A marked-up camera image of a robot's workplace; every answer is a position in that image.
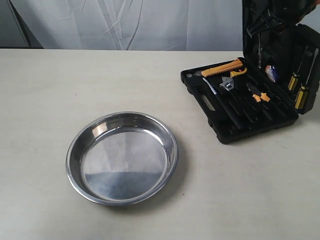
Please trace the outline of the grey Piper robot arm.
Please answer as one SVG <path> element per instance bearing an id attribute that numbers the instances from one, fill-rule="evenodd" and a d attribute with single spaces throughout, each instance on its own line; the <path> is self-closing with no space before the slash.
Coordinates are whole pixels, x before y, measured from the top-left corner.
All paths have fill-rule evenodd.
<path id="1" fill-rule="evenodd" d="M 298 24 L 319 4 L 317 0 L 244 0 L 243 26 L 250 37 L 280 31 Z"/>

